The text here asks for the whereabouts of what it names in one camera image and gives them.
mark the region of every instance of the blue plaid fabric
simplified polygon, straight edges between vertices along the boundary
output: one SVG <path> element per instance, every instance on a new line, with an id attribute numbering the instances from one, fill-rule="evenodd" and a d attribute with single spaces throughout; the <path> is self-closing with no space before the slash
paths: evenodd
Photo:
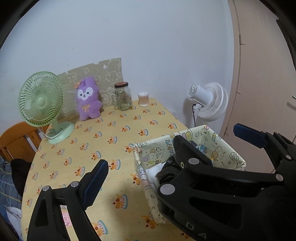
<path id="1" fill-rule="evenodd" d="M 10 163 L 0 156 L 0 205 L 22 208 L 22 197 L 12 181 Z"/>

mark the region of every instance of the pink door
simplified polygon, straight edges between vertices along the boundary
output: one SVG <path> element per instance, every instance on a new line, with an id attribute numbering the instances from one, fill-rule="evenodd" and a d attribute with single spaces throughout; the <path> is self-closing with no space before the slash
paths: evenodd
<path id="1" fill-rule="evenodd" d="M 233 2 L 241 39 L 240 71 L 233 111 L 223 138 L 245 159 L 247 171 L 270 173 L 273 166 L 266 152 L 235 137 L 233 126 L 241 123 L 260 131 L 275 131 L 293 141 L 296 71 L 276 23 L 278 18 L 259 0 Z"/>

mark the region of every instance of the cartoon print basket liner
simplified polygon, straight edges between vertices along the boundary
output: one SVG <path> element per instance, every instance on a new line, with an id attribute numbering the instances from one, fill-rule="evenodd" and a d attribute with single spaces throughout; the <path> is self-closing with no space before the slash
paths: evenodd
<path id="1" fill-rule="evenodd" d="M 176 135 L 195 141 L 198 144 L 197 148 L 212 160 L 214 167 L 240 171 L 246 167 L 245 160 L 207 125 L 135 144 L 133 149 L 135 169 L 150 207 L 151 216 L 157 223 L 166 223 L 167 219 L 158 210 L 156 194 L 147 178 L 146 169 L 163 163 L 174 155 L 173 138 Z"/>

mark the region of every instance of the table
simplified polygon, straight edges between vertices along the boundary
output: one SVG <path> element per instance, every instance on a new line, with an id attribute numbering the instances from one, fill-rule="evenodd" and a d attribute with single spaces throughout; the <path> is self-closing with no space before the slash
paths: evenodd
<path id="1" fill-rule="evenodd" d="M 42 187 L 60 188 L 80 181 L 100 158 L 108 161 L 109 174 L 86 213 L 102 241 L 192 240 L 174 225 L 156 225 L 149 217 L 130 145 L 187 128 L 156 99 L 150 99 L 147 107 L 137 101 L 133 106 L 124 112 L 110 106 L 97 119 L 76 121 L 71 136 L 56 145 L 47 138 L 41 141 L 23 195 L 24 240 Z M 72 241 L 78 240 L 72 226 L 67 230 Z"/>

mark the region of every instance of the silver rivet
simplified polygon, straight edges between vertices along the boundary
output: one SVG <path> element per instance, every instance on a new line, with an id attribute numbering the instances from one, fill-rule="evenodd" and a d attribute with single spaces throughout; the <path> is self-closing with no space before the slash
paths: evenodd
<path id="1" fill-rule="evenodd" d="M 48 189 L 49 189 L 49 186 L 47 186 L 47 185 L 44 186 L 44 187 L 42 188 L 42 190 L 45 191 L 45 192 L 46 192 Z"/>
<path id="2" fill-rule="evenodd" d="M 78 186 L 78 184 L 79 184 L 79 182 L 77 182 L 77 181 L 74 181 L 74 182 L 71 182 L 71 187 L 77 187 Z"/>
<path id="3" fill-rule="evenodd" d="M 276 179 L 279 181 L 279 182 L 282 182 L 284 180 L 283 176 L 281 174 L 276 174 Z"/>
<path id="4" fill-rule="evenodd" d="M 159 190 L 164 195 L 171 195 L 175 192 L 176 189 L 174 185 L 167 183 L 167 184 L 163 184 Z"/>
<path id="5" fill-rule="evenodd" d="M 198 159 L 196 159 L 196 158 L 190 158 L 190 159 L 188 160 L 188 162 L 189 162 L 190 164 L 192 164 L 192 165 L 196 165 L 196 164 L 198 164 L 200 161 L 199 161 Z"/>

